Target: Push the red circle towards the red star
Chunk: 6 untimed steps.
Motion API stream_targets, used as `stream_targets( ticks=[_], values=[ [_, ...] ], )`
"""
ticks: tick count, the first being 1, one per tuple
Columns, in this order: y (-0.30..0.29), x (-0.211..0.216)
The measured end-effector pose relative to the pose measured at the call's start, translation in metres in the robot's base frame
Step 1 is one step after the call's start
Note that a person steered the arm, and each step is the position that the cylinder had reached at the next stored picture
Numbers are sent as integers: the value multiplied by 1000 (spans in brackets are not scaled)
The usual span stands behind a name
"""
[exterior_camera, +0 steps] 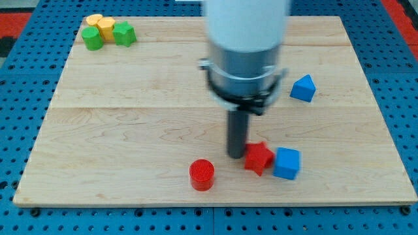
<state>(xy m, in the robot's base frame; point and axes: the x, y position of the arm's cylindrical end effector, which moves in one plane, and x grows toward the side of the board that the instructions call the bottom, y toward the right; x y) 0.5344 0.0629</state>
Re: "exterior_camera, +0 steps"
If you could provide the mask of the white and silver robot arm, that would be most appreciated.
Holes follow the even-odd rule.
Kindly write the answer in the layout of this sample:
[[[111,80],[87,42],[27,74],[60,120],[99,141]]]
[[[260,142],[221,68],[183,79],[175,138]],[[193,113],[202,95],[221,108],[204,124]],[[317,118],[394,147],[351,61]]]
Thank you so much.
[[[208,87],[229,111],[262,115],[277,99],[278,52],[290,0],[206,0]]]

